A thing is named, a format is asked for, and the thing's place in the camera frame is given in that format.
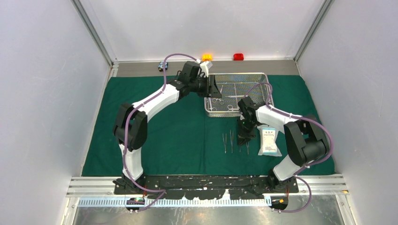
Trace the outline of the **white sterile packet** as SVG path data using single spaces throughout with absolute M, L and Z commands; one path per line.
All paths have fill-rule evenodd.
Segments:
M 278 131 L 269 125 L 257 126 L 260 134 L 259 156 L 281 157 L 282 154 L 277 147 L 276 140 Z

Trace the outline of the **steel surgical forceps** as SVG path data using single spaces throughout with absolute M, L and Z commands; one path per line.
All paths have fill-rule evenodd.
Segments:
M 223 140 L 223 145 L 224 145 L 224 153 L 226 154 L 227 153 L 227 140 L 228 140 L 226 133 L 222 134 L 222 140 Z

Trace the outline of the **metal mesh instrument tray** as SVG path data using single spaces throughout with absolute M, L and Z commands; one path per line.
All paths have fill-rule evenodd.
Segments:
M 217 73 L 216 85 L 222 94 L 221 98 L 206 98 L 204 100 L 205 112 L 208 117 L 233 118 L 240 117 L 241 112 L 221 112 L 224 103 L 238 104 L 245 94 L 251 89 L 248 96 L 256 104 L 266 100 L 270 105 L 274 104 L 272 97 L 268 97 L 268 76 L 265 73 Z

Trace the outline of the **green surgical drape cloth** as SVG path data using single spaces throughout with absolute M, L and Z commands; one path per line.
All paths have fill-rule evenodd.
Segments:
M 157 91 L 163 78 L 113 77 L 106 86 L 91 144 L 83 166 L 83 176 L 120 176 L 121 150 L 113 126 L 122 103 L 134 103 Z M 283 157 L 259 156 L 259 137 L 239 152 L 231 153 L 227 141 L 224 153 L 222 134 L 236 132 L 236 118 L 211 118 L 204 99 L 191 93 L 156 114 L 148 123 L 147 141 L 142 147 L 142 167 L 146 175 L 266 175 Z

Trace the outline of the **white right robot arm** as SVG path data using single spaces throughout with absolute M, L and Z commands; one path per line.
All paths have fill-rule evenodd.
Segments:
M 269 125 L 285 135 L 288 155 L 268 173 L 268 187 L 281 192 L 287 181 L 304 170 L 328 159 L 334 144 L 331 134 L 315 117 L 303 117 L 281 111 L 266 103 L 256 104 L 250 97 L 238 102 L 237 144 L 243 145 L 255 137 L 260 124 Z

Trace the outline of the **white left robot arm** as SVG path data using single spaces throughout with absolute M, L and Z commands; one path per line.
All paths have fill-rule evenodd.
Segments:
M 123 178 L 126 188 L 139 194 L 144 188 L 140 178 L 143 173 L 141 149 L 147 140 L 148 122 L 157 113 L 176 103 L 190 93 L 202 98 L 221 98 L 215 76 L 209 74 L 211 61 L 187 61 L 174 78 L 153 94 L 133 104 L 120 106 L 113 127 L 113 134 L 122 152 Z

